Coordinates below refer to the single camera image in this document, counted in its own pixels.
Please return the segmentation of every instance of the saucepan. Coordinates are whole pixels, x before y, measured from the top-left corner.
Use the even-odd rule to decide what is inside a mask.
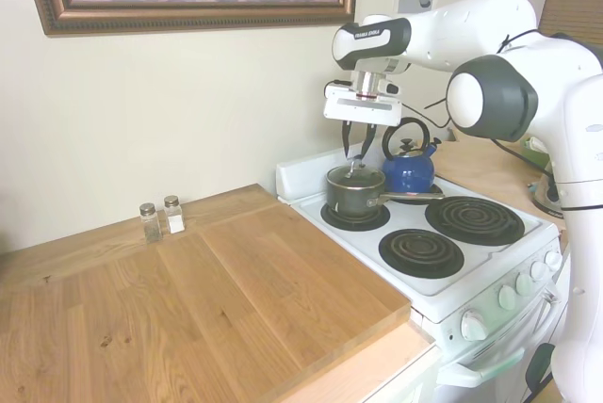
[[[387,201],[432,201],[444,199],[443,193],[386,193],[385,174],[352,160],[349,166],[327,173],[327,204],[349,219],[369,218]]]

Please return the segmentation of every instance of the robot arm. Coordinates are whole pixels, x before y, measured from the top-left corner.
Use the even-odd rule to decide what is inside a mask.
[[[398,125],[398,91],[386,77],[417,64],[452,73],[447,107],[459,130],[509,141],[531,133],[545,143],[572,245],[573,292],[553,375],[568,402],[595,403],[603,395],[603,54],[537,32],[507,43],[535,27],[527,0],[464,0],[348,24],[333,53],[354,81],[327,87],[325,116]]]
[[[417,64],[453,72],[536,25],[528,0],[464,0],[399,19],[372,15],[346,24],[335,34],[333,56],[345,71],[393,74]]]
[[[478,56],[493,54],[509,36],[536,27],[527,0],[464,0],[438,10],[391,19],[367,17],[346,24],[334,37],[333,56],[353,71],[351,87],[327,85],[328,119],[398,125],[399,89],[387,80],[410,64],[453,72]]]

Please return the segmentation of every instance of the burner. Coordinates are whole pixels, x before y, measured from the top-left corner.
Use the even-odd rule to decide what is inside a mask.
[[[526,231],[513,211],[478,198],[455,196],[434,201],[425,210],[425,217],[440,234],[472,245],[509,245]]]
[[[400,273],[425,279],[443,279],[461,270],[461,249],[445,236],[421,229],[394,231],[379,243],[379,254]]]
[[[430,193],[441,193],[442,189],[436,185],[433,184],[432,187],[430,188]],[[428,205],[430,203],[432,203],[433,201],[394,201],[397,203],[404,203],[406,205]]]
[[[330,208],[329,205],[325,204],[320,210],[320,215],[327,224],[342,231],[351,232],[366,232],[379,229],[389,221],[389,210],[384,206],[379,207],[379,210],[364,218],[344,218]]]

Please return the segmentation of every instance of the pepper shaker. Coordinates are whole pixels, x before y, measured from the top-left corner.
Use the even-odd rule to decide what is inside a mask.
[[[147,202],[140,206],[140,219],[144,227],[144,237],[147,243],[154,243],[161,239],[161,227],[159,217],[153,203]]]
[[[168,196],[164,200],[166,207],[166,218],[171,234],[176,234],[185,230],[185,219],[182,215],[182,207],[177,196]]]

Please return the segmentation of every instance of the pot lid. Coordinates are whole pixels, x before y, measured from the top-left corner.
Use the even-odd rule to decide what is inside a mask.
[[[364,165],[354,168],[341,166],[331,169],[327,174],[327,180],[331,184],[348,188],[370,188],[382,185],[385,182],[385,176],[380,170]]]

